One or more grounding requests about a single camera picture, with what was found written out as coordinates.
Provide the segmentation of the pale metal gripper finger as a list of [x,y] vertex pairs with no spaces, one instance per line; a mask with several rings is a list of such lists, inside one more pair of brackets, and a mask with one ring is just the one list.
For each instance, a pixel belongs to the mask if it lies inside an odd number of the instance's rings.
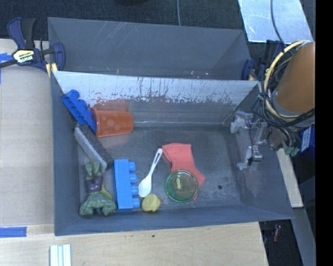
[[230,132],[237,133],[240,129],[250,129],[253,124],[252,113],[237,111],[234,115],[233,121],[230,124]]
[[239,170],[245,170],[250,168],[252,165],[255,165],[256,162],[260,162],[263,159],[262,154],[260,153],[258,145],[248,146],[245,149],[242,161],[236,164]]

